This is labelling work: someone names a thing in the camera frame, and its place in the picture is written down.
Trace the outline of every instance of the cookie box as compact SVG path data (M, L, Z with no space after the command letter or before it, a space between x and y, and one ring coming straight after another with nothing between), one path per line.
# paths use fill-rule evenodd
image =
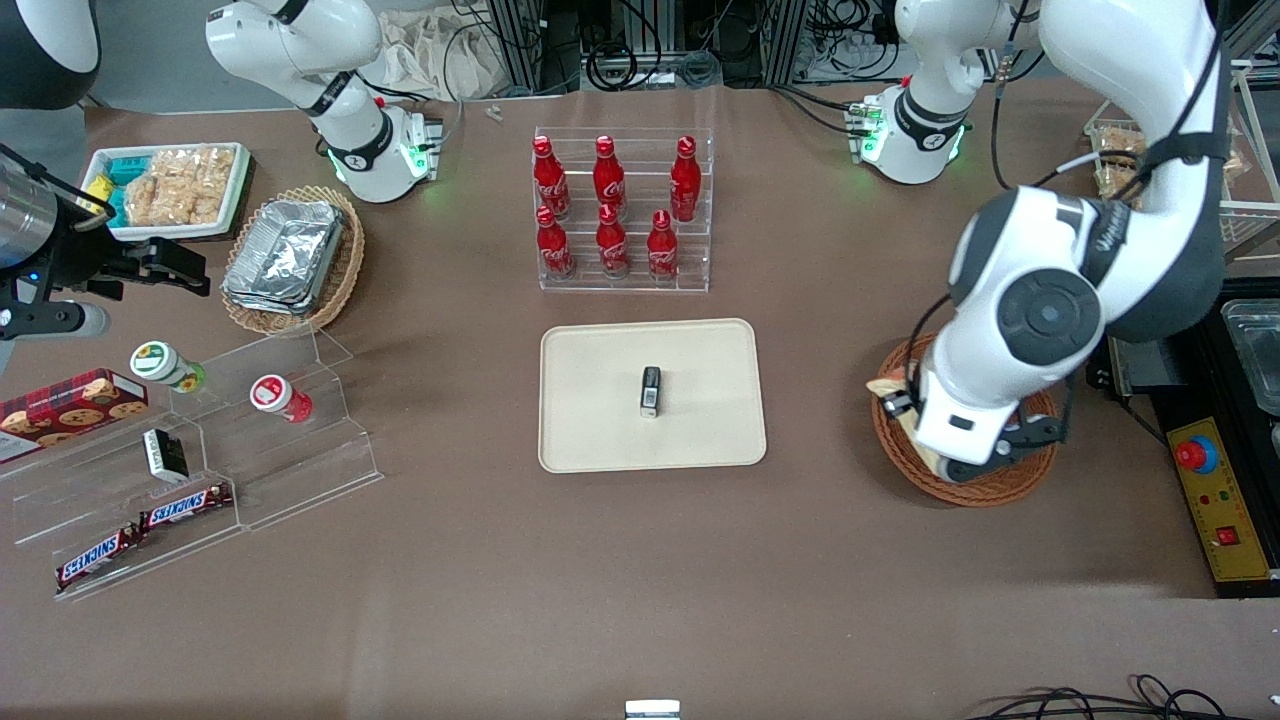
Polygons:
M0 405L0 464L147 411L147 391L99 368Z

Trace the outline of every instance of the acrylic bottle rack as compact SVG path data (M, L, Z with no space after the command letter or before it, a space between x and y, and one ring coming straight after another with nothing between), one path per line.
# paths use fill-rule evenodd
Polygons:
M381 479L369 433L347 413L334 372L349 357L329 334L302 325L201 363L207 379L195 393L150 386L151 414L0 469L0 483L13 492L15 543L51 552L50 573L38 582L52 594L54 569L141 512L221 482L232 486L234 505L157 527L56 597L87 597ZM248 402L253 380L269 373L311 397L307 421L291 424ZM188 482L151 477L142 446L151 428L182 441Z
M538 281L547 292L707 292L712 281L712 195L716 168L712 131L705 128L538 128L535 135L550 138L556 156L564 165L568 179L570 211L561 220L568 236L570 252L577 265L573 277L557 281L547 275L538 260ZM599 204L591 170L595 167L595 138L613 137L618 161L626 172L627 258L631 272L613 281L604 275L595 245L599 225ZM649 277L649 252L645 246L653 227L653 213L671 209L671 165L676 160L676 141L691 135L698 141L698 165L703 172L701 192L692 222L672 223L677 236L676 282L658 284ZM534 210L541 205L536 184L531 183ZM538 224L530 215L530 227Z

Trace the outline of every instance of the beige tray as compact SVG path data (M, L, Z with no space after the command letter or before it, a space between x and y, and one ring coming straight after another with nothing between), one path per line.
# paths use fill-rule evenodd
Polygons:
M662 368L652 420L640 416L646 365ZM746 320L552 328L539 401L538 460L550 473L753 465L767 447Z

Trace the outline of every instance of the coca-cola bottle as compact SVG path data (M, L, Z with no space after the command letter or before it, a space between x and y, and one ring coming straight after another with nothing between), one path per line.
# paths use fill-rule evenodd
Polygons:
M600 227L595 228L595 243L600 246L604 277L621 281L631 272L627 260L627 231L618 224L616 205L600 205Z
M613 138L602 135L595 138L595 169L591 170L595 179L595 199L600 205L613 205L618 210L618 219L627 217L627 183L622 164L613 155Z
M686 135L676 142L676 164L671 167L671 213L676 220L687 223L698 211L698 193L703 188L703 170L694 154L698 142Z
M567 281L576 269L573 255L568 251L568 237L564 228L556 222L556 213L543 205L538 209L538 250L543 255L547 277L553 281Z
M557 218L568 215L568 178L564 167L552 152L552 141L545 135L534 138L534 182L538 197L552 209Z
M653 229L649 231L649 274L658 283L676 281L676 231L671 229L671 214L655 210Z

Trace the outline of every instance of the snickers bar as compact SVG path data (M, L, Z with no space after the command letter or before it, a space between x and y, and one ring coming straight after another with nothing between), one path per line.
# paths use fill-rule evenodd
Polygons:
M58 575L58 592L60 593L65 591L72 585L72 583L97 570L101 565L109 562L140 542L142 542L142 533L133 523L115 530L115 533L102 542L86 550L72 561L54 570Z
M142 529L142 533L146 534L154 530L156 525L177 523L178 520L184 520L192 515L197 515L214 507L230 505L233 502L236 502L236 498L232 497L232 484L221 482L195 495L188 495L180 500L161 505L155 510L142 512L138 527Z

